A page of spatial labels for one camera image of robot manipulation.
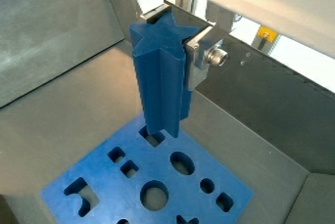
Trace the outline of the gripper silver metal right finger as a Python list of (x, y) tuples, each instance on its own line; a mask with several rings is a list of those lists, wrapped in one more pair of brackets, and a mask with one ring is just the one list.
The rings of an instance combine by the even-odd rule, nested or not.
[(228, 32), (218, 26), (206, 26), (185, 43), (186, 49), (186, 87), (195, 89), (206, 78), (209, 67), (221, 67), (228, 60), (228, 53), (221, 49)]

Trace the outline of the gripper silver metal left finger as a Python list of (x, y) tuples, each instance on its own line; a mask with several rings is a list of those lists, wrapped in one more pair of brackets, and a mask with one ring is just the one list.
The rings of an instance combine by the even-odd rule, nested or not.
[(170, 6), (167, 4), (162, 4), (147, 13), (142, 14), (139, 16), (139, 21), (144, 23), (155, 23), (169, 11)]

